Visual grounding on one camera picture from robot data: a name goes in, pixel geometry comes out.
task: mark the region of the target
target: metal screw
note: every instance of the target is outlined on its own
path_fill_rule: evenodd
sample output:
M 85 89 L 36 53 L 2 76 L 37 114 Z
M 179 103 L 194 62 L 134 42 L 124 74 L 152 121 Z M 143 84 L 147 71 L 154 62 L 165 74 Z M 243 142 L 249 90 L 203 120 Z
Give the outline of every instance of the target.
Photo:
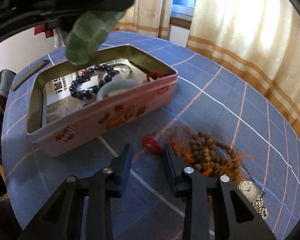
M 183 171 L 186 173 L 186 174 L 191 174 L 194 172 L 194 169 L 192 167 L 185 167 L 183 169 Z
M 105 167 L 105 168 L 103 168 L 102 172 L 103 172 L 104 174 L 111 174 L 111 173 L 112 173 L 112 169 L 109 168 L 109 167 Z
M 75 176 L 68 176 L 67 177 L 67 182 L 69 182 L 69 183 L 72 183 L 72 182 L 75 182 L 77 179 L 76 179 L 76 177 Z
M 220 179 L 221 179 L 222 182 L 225 182 L 225 183 L 230 181 L 230 178 L 227 175 L 222 175 L 220 177 Z

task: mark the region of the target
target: white wall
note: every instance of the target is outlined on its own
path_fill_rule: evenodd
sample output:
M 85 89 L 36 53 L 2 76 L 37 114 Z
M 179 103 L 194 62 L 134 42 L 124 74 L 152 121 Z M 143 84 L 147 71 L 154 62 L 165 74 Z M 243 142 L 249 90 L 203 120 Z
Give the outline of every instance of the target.
M 190 31 L 188 29 L 170 25 L 169 41 L 185 48 L 189 37 L 189 32 Z
M 18 73 L 54 50 L 53 37 L 46 39 L 44 33 L 34 35 L 34 28 L 28 29 L 0 43 L 0 71 L 10 69 Z

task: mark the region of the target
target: blue checkered tablecloth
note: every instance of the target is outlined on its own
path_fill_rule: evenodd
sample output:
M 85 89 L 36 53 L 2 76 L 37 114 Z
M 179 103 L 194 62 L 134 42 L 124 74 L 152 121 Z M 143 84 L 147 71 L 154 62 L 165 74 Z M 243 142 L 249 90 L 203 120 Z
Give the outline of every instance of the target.
M 26 136 L 27 108 L 38 73 L 10 91 L 2 159 L 10 201 L 21 227 L 26 227 L 66 176 L 92 176 L 129 142 L 135 157 L 128 187 L 121 199 L 111 200 L 114 239 L 181 239 L 185 205 L 171 194 L 162 159 L 139 153 L 144 136 L 162 134 L 158 141 L 163 143 L 176 125 L 186 124 L 218 134 L 224 143 L 233 143 L 235 150 L 256 157 L 245 157 L 244 164 L 266 192 L 266 223 L 277 239 L 284 239 L 300 218 L 300 140 L 288 122 L 246 82 L 189 49 L 129 32 L 110 33 L 100 49 L 122 44 L 132 44 L 178 70 L 173 101 L 60 157 L 34 151 Z M 41 59 L 58 64 L 66 60 L 64 52 L 62 48 Z M 213 239 L 213 225 L 210 229 Z

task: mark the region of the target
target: cream curtain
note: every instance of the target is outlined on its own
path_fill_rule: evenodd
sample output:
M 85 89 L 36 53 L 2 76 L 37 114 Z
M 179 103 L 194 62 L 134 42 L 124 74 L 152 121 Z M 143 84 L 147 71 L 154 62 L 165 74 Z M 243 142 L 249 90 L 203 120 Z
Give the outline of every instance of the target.
M 168 39 L 172 0 L 136 0 L 115 30 Z
M 187 47 L 250 83 L 300 138 L 300 17 L 288 0 L 197 0 Z

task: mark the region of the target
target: red string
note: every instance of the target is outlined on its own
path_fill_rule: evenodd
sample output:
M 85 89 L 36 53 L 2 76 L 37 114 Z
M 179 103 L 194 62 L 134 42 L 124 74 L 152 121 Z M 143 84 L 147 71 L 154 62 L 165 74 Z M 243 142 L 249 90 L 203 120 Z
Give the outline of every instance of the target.
M 161 74 L 159 72 L 150 72 L 147 74 L 147 81 L 150 82 L 150 78 L 153 78 L 154 80 L 157 78 L 163 78 L 167 76 L 167 74 Z

